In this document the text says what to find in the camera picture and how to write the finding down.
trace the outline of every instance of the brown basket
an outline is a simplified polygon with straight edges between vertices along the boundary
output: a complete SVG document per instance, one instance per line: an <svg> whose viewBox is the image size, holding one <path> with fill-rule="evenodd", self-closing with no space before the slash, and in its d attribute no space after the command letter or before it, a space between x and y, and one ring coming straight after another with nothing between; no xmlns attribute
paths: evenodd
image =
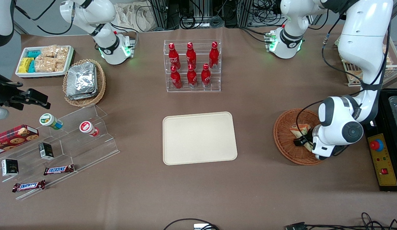
<svg viewBox="0 0 397 230"><path fill-rule="evenodd" d="M289 130L295 125L297 114L302 109L290 109L282 113L274 124L274 140L281 153L290 161L300 165L317 165L321 160L315 158L315 155L305 147L295 146L293 140L294 134ZM315 127L320 124L318 115L310 110L304 110L298 118L298 124L309 124Z"/></svg>
<svg viewBox="0 0 397 230"><path fill-rule="evenodd" d="M103 72L102 67L100 66L100 64L97 61L91 60L91 59L85 59L85 60L80 60L78 62L75 62L72 66L81 65L87 61L92 62L96 66L97 88L98 88L99 93L95 97L90 97L90 98L85 98L85 99L80 99L80 100L71 100L68 97L65 97L65 100L73 106L86 107L91 104L96 104L100 101L100 99L102 99L103 94L105 93L105 89L106 89L105 73ZM62 90L64 91L65 94L66 94L67 75L68 75L68 72L65 73L64 84L62 85Z"/></svg>

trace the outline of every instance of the red button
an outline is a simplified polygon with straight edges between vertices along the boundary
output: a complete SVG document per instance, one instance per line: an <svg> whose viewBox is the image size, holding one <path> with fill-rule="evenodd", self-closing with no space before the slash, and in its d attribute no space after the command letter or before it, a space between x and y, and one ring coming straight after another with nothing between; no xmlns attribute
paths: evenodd
<svg viewBox="0 0 397 230"><path fill-rule="evenodd" d="M370 143L370 148L371 149L373 149L373 150L378 150L379 148L380 148L380 144L379 144L379 142L377 142L377 141L372 141L371 143Z"/></svg>

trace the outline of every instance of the red cookie box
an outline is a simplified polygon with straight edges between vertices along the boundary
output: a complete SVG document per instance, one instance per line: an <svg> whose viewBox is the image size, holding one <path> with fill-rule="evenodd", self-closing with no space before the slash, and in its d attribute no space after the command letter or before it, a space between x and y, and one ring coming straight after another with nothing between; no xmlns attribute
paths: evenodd
<svg viewBox="0 0 397 230"><path fill-rule="evenodd" d="M38 130L26 124L2 132L0 134L0 153L27 143L30 140L35 140L38 137Z"/></svg>

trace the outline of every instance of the foil packet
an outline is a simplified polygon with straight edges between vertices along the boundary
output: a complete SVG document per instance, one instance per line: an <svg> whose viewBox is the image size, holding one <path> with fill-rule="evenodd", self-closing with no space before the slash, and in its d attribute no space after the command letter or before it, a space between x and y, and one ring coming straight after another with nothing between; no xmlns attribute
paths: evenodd
<svg viewBox="0 0 397 230"><path fill-rule="evenodd" d="M98 94L96 66L91 62L69 68L66 96L71 100L94 97Z"/></svg>

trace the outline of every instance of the brown tabletop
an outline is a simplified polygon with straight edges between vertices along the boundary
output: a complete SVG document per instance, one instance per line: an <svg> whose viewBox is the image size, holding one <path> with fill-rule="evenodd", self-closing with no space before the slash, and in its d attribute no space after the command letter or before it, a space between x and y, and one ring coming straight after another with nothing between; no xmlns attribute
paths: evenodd
<svg viewBox="0 0 397 230"><path fill-rule="evenodd" d="M266 53L261 42L239 29L176 30L140 34L135 57L107 64L88 35L22 36L22 47L71 45L75 61L91 58L106 74L98 104L119 154L24 201L1 183L0 229L163 229L179 218L200 218L225 230L281 229L309 224L361 224L363 211L388 224L397 218L397 193L379 192L365 138L338 157L317 166L298 166L276 148L272 130L285 110L327 96L352 93L346 77L327 67L321 44L329 27L308 30L292 59ZM340 67L332 48L326 57ZM220 93L167 93L164 39L218 38L223 42ZM21 80L49 96L50 113L77 110L64 101L62 79ZM238 157L233 161L167 166L162 161L162 120L170 115L228 111L232 114ZM19 124L38 127L45 109L10 109L0 132ZM192 222L169 229L192 229Z"/></svg>

